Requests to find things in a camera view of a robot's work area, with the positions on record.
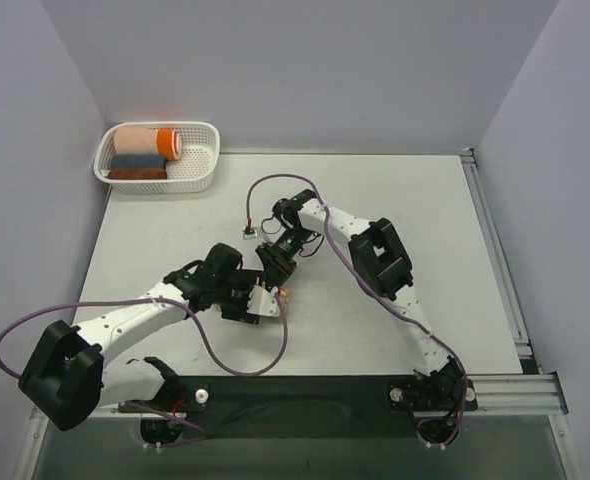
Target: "black metal bar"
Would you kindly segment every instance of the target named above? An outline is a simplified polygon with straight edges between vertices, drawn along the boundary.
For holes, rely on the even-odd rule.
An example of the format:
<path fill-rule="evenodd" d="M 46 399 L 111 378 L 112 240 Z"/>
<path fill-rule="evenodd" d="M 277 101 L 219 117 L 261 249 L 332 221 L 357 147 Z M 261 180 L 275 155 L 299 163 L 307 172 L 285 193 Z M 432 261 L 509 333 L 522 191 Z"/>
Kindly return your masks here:
<path fill-rule="evenodd" d="M 180 390 L 191 400 L 180 411 L 204 427 L 209 438 L 412 437 L 416 429 L 408 410 L 429 406 L 424 402 L 418 409 L 405 397 L 426 399 L 426 383 L 414 375 L 179 377 Z M 391 397 L 393 388 L 402 389 L 401 401 Z M 208 392 L 204 405 L 193 401 L 199 389 Z M 431 398 L 433 411 L 452 407 L 451 401 Z M 176 401 L 162 391 L 150 405 L 171 411 Z M 467 404 L 467 409 L 476 408 L 475 402 Z M 200 435 L 184 430 L 186 437 Z"/>

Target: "gray towel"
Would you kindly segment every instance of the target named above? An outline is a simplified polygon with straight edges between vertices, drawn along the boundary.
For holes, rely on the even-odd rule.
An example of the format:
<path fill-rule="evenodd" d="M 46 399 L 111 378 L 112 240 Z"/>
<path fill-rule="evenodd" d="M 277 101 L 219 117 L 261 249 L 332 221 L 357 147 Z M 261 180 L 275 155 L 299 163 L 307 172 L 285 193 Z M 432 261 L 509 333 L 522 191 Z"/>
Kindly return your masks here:
<path fill-rule="evenodd" d="M 114 155 L 111 159 L 111 168 L 164 168 L 166 159 L 161 155 L 135 155 L 126 153 Z"/>

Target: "screw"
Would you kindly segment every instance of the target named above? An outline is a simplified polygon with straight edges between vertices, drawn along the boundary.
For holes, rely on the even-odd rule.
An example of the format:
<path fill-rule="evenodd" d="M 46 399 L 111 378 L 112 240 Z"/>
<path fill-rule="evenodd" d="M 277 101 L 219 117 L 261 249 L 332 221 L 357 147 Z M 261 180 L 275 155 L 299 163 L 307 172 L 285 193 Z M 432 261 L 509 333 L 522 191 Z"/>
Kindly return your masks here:
<path fill-rule="evenodd" d="M 200 405 L 204 405 L 208 401 L 208 391 L 200 388 L 195 392 L 195 401 Z"/>
<path fill-rule="evenodd" d="M 402 392 L 401 388 L 394 388 L 390 392 L 391 400 L 395 403 L 399 403 L 404 398 L 404 392 Z"/>

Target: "wire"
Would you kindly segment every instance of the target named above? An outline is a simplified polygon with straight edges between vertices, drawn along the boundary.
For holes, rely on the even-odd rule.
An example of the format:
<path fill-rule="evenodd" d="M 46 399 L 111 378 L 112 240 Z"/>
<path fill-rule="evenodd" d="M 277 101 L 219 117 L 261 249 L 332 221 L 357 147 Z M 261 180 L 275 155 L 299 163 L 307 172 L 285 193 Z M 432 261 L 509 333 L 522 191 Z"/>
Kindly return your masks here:
<path fill-rule="evenodd" d="M 442 347 L 444 350 L 446 350 L 453 357 L 455 362 L 458 364 L 460 370 L 462 371 L 463 389 L 465 392 L 466 387 L 468 385 L 468 376 L 466 374 L 464 364 L 462 363 L 459 356 L 455 353 L 455 351 L 451 347 L 449 347 L 446 343 L 444 343 L 442 340 L 440 340 L 437 336 L 433 335 L 433 333 L 431 333 L 431 331 L 428 330 L 420 322 L 418 322 L 417 320 L 415 320 L 413 318 L 409 318 L 409 317 L 402 315 L 401 313 L 396 311 L 392 306 L 390 306 L 388 303 L 386 303 L 386 301 L 384 301 L 383 298 L 381 298 L 379 295 L 377 295 L 375 293 L 375 291 L 370 287 L 370 285 L 368 285 L 368 283 L 366 283 L 366 281 L 360 276 L 360 274 L 357 273 L 357 271 L 353 268 L 353 265 L 351 265 L 351 263 L 348 261 L 346 256 L 344 256 L 344 254 L 342 253 L 340 248 L 337 246 L 337 244 L 335 243 L 335 241 L 331 237 L 331 232 L 330 232 L 330 228 L 329 228 L 329 221 L 330 221 L 330 217 L 331 217 L 330 209 L 328 208 L 328 205 L 326 205 L 324 203 L 324 200 L 323 200 L 321 194 L 319 193 L 317 186 L 311 180 L 309 180 L 308 178 L 303 177 L 301 175 L 296 175 L 293 173 L 275 173 L 272 175 L 266 175 L 265 177 L 259 178 L 258 180 L 253 182 L 253 184 L 248 189 L 248 193 L 246 194 L 246 219 L 247 219 L 247 222 L 249 224 L 252 222 L 252 220 L 251 220 L 251 195 L 253 194 L 253 190 L 255 190 L 255 188 L 260 183 L 265 182 L 266 180 L 270 180 L 272 178 L 294 178 L 294 179 L 301 180 L 301 181 L 307 183 L 311 187 L 311 189 L 315 193 L 315 196 L 317 197 L 317 200 L 319 200 L 322 208 L 324 209 L 324 212 L 326 213 L 326 216 L 324 218 L 324 235 L 326 236 L 326 238 L 328 238 L 328 244 L 330 245 L 333 252 L 335 252 L 335 255 L 337 256 L 337 258 L 340 259 L 340 261 L 344 264 L 346 269 L 355 278 L 355 280 L 357 281 L 359 286 L 362 287 L 362 289 L 366 292 L 366 294 L 370 295 L 388 313 L 390 313 L 395 318 L 398 318 L 399 320 L 401 320 L 403 322 L 409 323 L 409 324 L 414 325 L 415 327 L 419 328 L 426 336 L 428 336 L 429 338 L 432 338 L 433 341 L 435 341 L 435 343 L 437 343 L 440 347 Z M 440 442 L 441 444 L 449 445 L 457 437 L 457 434 L 459 433 L 459 430 L 461 429 L 461 426 L 463 423 L 465 407 L 466 407 L 466 395 L 462 395 L 461 404 L 460 404 L 459 408 L 457 409 L 457 411 L 459 413 L 458 413 L 458 416 L 455 420 L 455 427 L 453 429 L 453 432 L 448 436 L 448 438 L 444 442 Z M 422 425 L 426 424 L 427 422 L 430 422 L 433 420 L 435 420 L 435 419 L 420 420 L 418 422 L 418 434 L 419 434 L 419 427 L 421 427 Z"/>
<path fill-rule="evenodd" d="M 159 415 L 160 417 L 166 418 L 167 420 L 172 420 L 175 423 L 179 423 L 180 425 L 183 425 L 185 427 L 188 427 L 193 430 L 197 430 L 198 432 L 201 432 L 203 434 L 206 434 L 206 430 L 204 430 L 204 428 L 200 427 L 199 425 L 196 425 L 193 422 L 189 422 L 188 420 L 186 420 L 184 418 L 175 417 L 175 416 L 171 415 L 170 413 L 163 412 L 162 410 L 157 410 L 155 408 L 151 408 L 146 405 L 142 405 L 140 402 L 134 402 L 132 400 L 129 400 L 127 402 L 124 402 L 124 405 L 135 408 L 141 412 Z"/>
<path fill-rule="evenodd" d="M 324 239 L 326 238 L 324 235 L 318 235 L 317 237 L 314 238 L 314 240 L 317 240 L 317 238 L 322 237 L 322 240 L 317 244 L 317 246 L 315 247 L 315 250 L 313 250 L 311 253 L 307 254 L 307 255 L 302 255 L 302 252 L 304 251 L 304 249 L 302 248 L 299 251 L 299 256 L 302 258 L 308 258 L 308 257 L 312 257 L 313 255 L 315 255 L 319 249 L 322 247 L 322 245 L 324 244 Z"/>
<path fill-rule="evenodd" d="M 277 228 L 277 230 L 275 230 L 274 232 L 268 232 L 266 231 L 266 229 L 264 228 L 264 224 L 266 222 L 270 222 L 271 220 L 275 220 L 275 215 L 273 215 L 272 217 L 268 217 L 265 218 L 264 220 L 262 220 L 262 223 L 259 224 L 259 228 L 262 229 L 262 231 L 266 234 L 266 235 L 277 235 L 283 228 L 283 225 L 280 223 L 279 227 Z"/>
<path fill-rule="evenodd" d="M 217 357 L 215 352 L 213 351 L 213 347 L 211 346 L 211 344 L 208 340 L 208 337 L 206 336 L 206 331 L 204 330 L 202 323 L 199 321 L 199 319 L 197 318 L 195 313 L 193 313 L 193 311 L 190 308 L 188 308 L 188 306 L 186 306 L 183 303 L 178 302 L 176 300 L 172 300 L 170 298 L 155 298 L 155 299 L 153 299 L 153 298 L 137 298 L 134 300 L 120 300 L 120 301 L 111 301 L 111 302 L 74 302 L 74 303 L 63 303 L 60 305 L 53 305 L 52 307 L 42 308 L 41 310 L 37 310 L 33 313 L 29 313 L 28 315 L 20 318 L 19 320 L 16 320 L 13 323 L 11 323 L 8 327 L 6 327 L 0 333 L 0 344 L 2 343 L 2 340 L 4 339 L 4 337 L 6 337 L 10 332 L 15 330 L 20 325 L 28 322 L 29 320 L 32 320 L 33 318 L 37 318 L 37 317 L 41 317 L 42 315 L 46 315 L 47 313 L 57 312 L 60 310 L 68 310 L 71 308 L 80 308 L 80 307 L 126 307 L 126 306 L 130 306 L 130 305 L 142 305 L 142 304 L 146 304 L 146 303 L 162 303 L 162 304 L 173 305 L 175 307 L 181 308 L 182 310 L 184 310 L 184 312 L 186 312 L 186 314 L 190 317 L 190 319 L 193 320 L 193 323 L 195 323 L 195 326 L 197 327 L 199 335 L 200 335 L 200 337 L 202 337 L 202 342 L 204 342 L 204 347 L 206 347 L 206 351 L 208 352 L 210 357 L 213 359 L 213 361 L 222 370 L 224 370 L 232 375 L 236 375 L 238 377 L 256 377 L 256 376 L 259 376 L 259 375 L 262 375 L 262 374 L 268 372 L 275 365 L 277 365 L 277 363 L 284 356 L 284 352 L 286 351 L 286 345 L 288 343 L 288 322 L 286 320 L 286 314 L 284 312 L 284 305 L 282 304 L 282 300 L 280 298 L 275 297 L 275 300 L 277 301 L 277 306 L 279 307 L 279 316 L 282 321 L 282 326 L 283 326 L 283 330 L 284 330 L 282 345 L 279 349 L 279 352 L 277 353 L 277 355 L 273 359 L 273 361 L 270 362 L 266 367 L 264 367 L 260 370 L 257 370 L 256 372 L 240 372 L 238 370 L 235 370 L 235 369 L 230 368 L 227 365 L 225 365 L 224 362 L 222 362 Z M 0 368 L 4 372 L 6 372 L 8 375 L 10 375 L 11 377 L 19 380 L 20 374 L 17 373 L 16 371 L 12 370 L 11 368 L 9 368 L 2 360 L 1 356 L 0 356 Z"/>

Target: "black bracket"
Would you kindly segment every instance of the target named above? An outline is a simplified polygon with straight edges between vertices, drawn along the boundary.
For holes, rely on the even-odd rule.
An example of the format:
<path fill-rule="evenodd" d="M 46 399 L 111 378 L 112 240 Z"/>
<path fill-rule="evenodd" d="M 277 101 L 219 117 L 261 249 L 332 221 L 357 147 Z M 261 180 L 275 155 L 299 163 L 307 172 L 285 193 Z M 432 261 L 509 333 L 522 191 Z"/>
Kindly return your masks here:
<path fill-rule="evenodd" d="M 355 270 L 379 296 L 395 301 L 395 292 L 413 285 L 413 264 L 393 224 L 382 218 L 348 242 Z"/>
<path fill-rule="evenodd" d="M 28 360 L 19 388 L 60 430 L 70 430 L 99 403 L 104 357 L 64 321 L 49 325 Z"/>

